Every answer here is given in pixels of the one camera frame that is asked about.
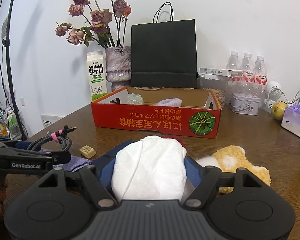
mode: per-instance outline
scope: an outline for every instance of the white wall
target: white wall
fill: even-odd
[[[263,55],[269,76],[280,82],[288,98],[300,89],[300,0],[126,0],[132,8],[130,25],[152,22],[164,2],[173,4],[175,20],[195,19],[198,67],[223,67],[230,50]],[[3,0],[0,26],[10,0]],[[65,116],[90,102],[86,48],[57,37],[56,21],[81,27],[83,18],[68,15],[71,0],[15,0],[11,25],[11,68],[17,104],[34,134],[43,128],[40,114]],[[110,8],[110,0],[99,0]],[[163,14],[161,20],[168,19]],[[114,33],[114,20],[111,22]],[[21,106],[24,97],[26,106]],[[0,99],[4,96],[0,87]]]

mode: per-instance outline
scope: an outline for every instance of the black rope handle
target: black rope handle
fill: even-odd
[[[159,15],[160,15],[160,11],[161,11],[161,9],[163,8],[163,6],[165,6],[165,5],[169,5],[170,8],[171,8],[171,10],[170,10],[170,21],[171,21],[171,22],[173,21],[173,8],[172,8],[172,5],[171,5],[170,2],[165,2],[163,5],[161,5],[161,7],[160,7],[160,8],[157,10],[157,12],[154,14],[152,23],[154,23],[154,19],[155,19],[155,16],[156,16],[157,14],[158,14],[158,15],[157,15],[157,21],[156,21],[156,23],[158,22]]]

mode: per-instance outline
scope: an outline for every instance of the plush toy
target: plush toy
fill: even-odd
[[[246,152],[239,146],[230,145],[215,152],[212,156],[196,160],[201,166],[216,166],[224,172],[236,172],[237,168],[247,168],[264,183],[270,186],[269,171],[262,166],[253,166],[246,157]],[[220,188],[220,193],[230,193],[233,187]]]

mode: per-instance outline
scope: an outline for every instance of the vase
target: vase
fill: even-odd
[[[131,85],[131,46],[106,48],[106,72],[112,91]]]

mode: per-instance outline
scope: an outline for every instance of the bottle cap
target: bottle cap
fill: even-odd
[[[238,56],[239,53],[237,51],[231,51],[231,56]]]

